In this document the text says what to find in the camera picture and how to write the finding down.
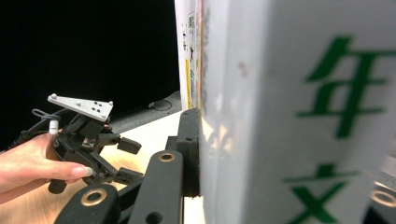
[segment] gray surface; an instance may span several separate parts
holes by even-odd
[[[147,108],[141,107],[110,117],[109,125],[113,128],[113,133],[124,133],[178,111],[181,111],[180,91],[149,104]]]

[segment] wooden surface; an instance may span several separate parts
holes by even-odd
[[[164,150],[168,136],[177,135],[179,117],[180,112],[122,133],[121,136],[142,145],[137,155],[118,150],[116,146],[109,146],[103,149],[101,156],[117,169],[126,167],[145,173],[151,155]],[[117,183],[112,185],[117,189],[124,187]],[[54,195],[48,192],[47,184],[11,202],[0,204],[0,223],[53,223],[70,198],[85,186],[80,180],[68,185],[62,194]],[[202,198],[185,200],[185,223],[204,223]]]

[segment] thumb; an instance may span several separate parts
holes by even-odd
[[[70,161],[49,161],[42,166],[41,178],[72,180],[92,175],[91,167]]]

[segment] black background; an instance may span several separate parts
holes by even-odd
[[[179,90],[173,0],[2,1],[0,149],[53,113],[52,93],[113,101],[112,115]]]

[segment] human hand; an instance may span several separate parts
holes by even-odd
[[[51,179],[73,183],[92,175],[92,169],[69,161],[54,161],[49,133],[41,134],[0,154],[0,203],[11,201]]]

